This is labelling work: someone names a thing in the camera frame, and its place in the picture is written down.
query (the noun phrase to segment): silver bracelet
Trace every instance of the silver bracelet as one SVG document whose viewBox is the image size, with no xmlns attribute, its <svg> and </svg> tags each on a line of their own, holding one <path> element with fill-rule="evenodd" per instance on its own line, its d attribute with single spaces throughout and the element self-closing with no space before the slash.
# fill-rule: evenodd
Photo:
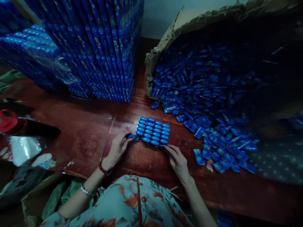
<svg viewBox="0 0 303 227">
<path fill-rule="evenodd" d="M 83 186 L 84 182 L 85 182 L 85 181 L 83 181 L 82 184 L 81 184 L 81 190 L 84 192 L 85 195 L 94 197 L 97 193 L 92 194 L 92 193 L 90 193 L 89 191 L 87 191 L 87 190 L 84 188 L 84 186 Z"/>
</svg>

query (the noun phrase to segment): hand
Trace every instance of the hand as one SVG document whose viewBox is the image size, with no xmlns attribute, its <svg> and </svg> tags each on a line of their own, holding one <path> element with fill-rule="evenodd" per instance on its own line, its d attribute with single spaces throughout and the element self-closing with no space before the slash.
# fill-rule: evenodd
<svg viewBox="0 0 303 227">
<path fill-rule="evenodd" d="M 175 174 L 182 184 L 186 184 L 190 179 L 192 179 L 192 176 L 190 176 L 188 171 L 186 158 L 183 156 L 180 149 L 174 145 L 168 144 L 165 148 L 169 153 L 170 165 Z"/>
<path fill-rule="evenodd" d="M 126 150 L 126 146 L 132 139 L 126 139 L 125 136 L 130 132 L 121 132 L 111 143 L 110 152 L 102 161 L 102 168 L 109 171 L 120 160 Z"/>
</svg>

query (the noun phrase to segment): bracelet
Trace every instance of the bracelet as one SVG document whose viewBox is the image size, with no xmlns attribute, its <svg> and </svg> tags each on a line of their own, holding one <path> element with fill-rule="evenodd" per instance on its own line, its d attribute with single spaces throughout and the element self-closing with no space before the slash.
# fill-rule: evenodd
<svg viewBox="0 0 303 227">
<path fill-rule="evenodd" d="M 101 161 L 101 159 L 100 159 L 100 161 L 99 161 L 99 169 L 101 170 L 102 173 L 104 173 L 104 174 L 107 175 L 107 176 L 109 176 L 110 173 L 111 173 L 111 171 L 112 171 L 112 169 L 109 170 L 109 171 L 106 171 L 105 169 L 102 168 L 102 161 Z"/>
<path fill-rule="evenodd" d="M 84 188 L 84 186 L 83 186 L 84 182 L 85 182 L 85 181 L 83 181 L 82 184 L 81 184 L 81 190 L 83 191 L 83 193 L 84 193 L 85 195 L 94 197 L 97 193 L 92 194 L 92 193 L 90 193 L 89 191 L 87 191 L 87 190 Z"/>
</svg>

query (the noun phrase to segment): white wall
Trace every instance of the white wall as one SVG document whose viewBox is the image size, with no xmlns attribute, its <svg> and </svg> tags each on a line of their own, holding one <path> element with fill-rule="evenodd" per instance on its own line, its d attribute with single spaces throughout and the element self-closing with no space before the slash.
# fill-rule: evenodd
<svg viewBox="0 0 303 227">
<path fill-rule="evenodd" d="M 184 8 L 219 9 L 236 0 L 145 0 L 142 37 L 161 39 L 177 13 Z"/>
</svg>

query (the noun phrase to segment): woman's left hand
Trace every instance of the woman's left hand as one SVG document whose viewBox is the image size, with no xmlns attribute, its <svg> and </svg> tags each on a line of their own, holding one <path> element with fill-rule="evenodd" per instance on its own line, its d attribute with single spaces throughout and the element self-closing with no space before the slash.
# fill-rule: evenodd
<svg viewBox="0 0 303 227">
<path fill-rule="evenodd" d="M 102 168 L 109 171 L 120 160 L 126 150 L 126 146 L 132 139 L 126 139 L 125 136 L 131 132 L 121 132 L 111 143 L 110 152 L 102 161 Z"/>
</svg>

